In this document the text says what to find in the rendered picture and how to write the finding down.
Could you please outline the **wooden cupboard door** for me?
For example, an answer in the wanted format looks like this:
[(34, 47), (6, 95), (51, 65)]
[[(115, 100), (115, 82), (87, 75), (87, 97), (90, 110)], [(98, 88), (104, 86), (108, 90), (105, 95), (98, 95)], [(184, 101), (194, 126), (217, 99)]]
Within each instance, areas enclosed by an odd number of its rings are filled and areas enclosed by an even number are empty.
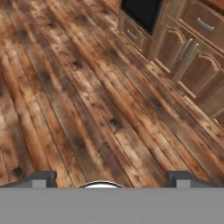
[(224, 109), (224, 84), (209, 95), (199, 107), (208, 116), (214, 117), (219, 114)]
[(179, 53), (193, 34), (179, 22), (167, 16), (157, 35), (155, 62), (168, 74), (179, 61)]
[(178, 70), (176, 81), (193, 99), (196, 99), (213, 78), (224, 73), (224, 56), (211, 47), (199, 43), (199, 47), (186, 65), (185, 58), (186, 56)]

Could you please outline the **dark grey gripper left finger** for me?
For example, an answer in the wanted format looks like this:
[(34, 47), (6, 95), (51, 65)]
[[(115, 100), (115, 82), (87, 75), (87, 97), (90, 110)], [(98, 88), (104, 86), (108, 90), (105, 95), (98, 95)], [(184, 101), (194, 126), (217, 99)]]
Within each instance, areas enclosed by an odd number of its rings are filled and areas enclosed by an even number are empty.
[(35, 171), (23, 180), (10, 182), (5, 185), (0, 185), (0, 188), (8, 187), (44, 187), (44, 188), (55, 188), (57, 172), (56, 171)]

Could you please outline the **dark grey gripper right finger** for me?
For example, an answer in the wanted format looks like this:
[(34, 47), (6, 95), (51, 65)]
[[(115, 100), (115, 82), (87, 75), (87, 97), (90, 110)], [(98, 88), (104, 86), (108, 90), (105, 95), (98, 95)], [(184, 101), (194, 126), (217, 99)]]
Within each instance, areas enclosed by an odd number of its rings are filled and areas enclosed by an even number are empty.
[(171, 188), (224, 188), (224, 185), (199, 179), (189, 171), (168, 171), (165, 177), (165, 186)]

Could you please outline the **black oven door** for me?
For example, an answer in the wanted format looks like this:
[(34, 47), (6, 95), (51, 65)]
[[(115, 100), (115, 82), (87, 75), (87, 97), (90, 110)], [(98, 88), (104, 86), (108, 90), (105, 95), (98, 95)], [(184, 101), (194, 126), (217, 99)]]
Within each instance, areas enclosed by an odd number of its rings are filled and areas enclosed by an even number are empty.
[(122, 0), (121, 9), (150, 35), (164, 0)]

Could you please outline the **white round object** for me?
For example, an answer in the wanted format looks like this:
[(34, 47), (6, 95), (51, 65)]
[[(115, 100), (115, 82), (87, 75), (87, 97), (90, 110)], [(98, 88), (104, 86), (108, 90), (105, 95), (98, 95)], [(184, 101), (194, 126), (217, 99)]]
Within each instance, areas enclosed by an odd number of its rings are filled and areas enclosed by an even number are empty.
[(119, 185), (111, 181), (91, 181), (81, 186), (81, 188), (123, 188), (122, 185)]

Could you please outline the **wooden drawer front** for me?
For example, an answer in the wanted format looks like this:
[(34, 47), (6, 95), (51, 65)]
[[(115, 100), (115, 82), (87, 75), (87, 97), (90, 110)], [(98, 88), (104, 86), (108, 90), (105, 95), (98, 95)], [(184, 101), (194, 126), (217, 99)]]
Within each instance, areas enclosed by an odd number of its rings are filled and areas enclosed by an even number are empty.
[[(208, 31), (201, 27), (196, 21), (197, 18), (214, 27), (214, 30)], [(178, 19), (224, 51), (224, 17), (222, 15), (197, 0), (186, 0)]]

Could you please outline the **wooden drawer under oven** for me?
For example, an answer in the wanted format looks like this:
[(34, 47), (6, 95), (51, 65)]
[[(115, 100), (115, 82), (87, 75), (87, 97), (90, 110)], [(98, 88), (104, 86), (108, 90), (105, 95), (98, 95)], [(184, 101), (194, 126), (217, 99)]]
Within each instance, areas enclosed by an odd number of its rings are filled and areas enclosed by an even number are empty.
[[(144, 57), (148, 57), (152, 44), (152, 37), (122, 10), (119, 10), (118, 13), (117, 29), (141, 52)], [(137, 36), (137, 39), (132, 38), (127, 33), (127, 29)]]

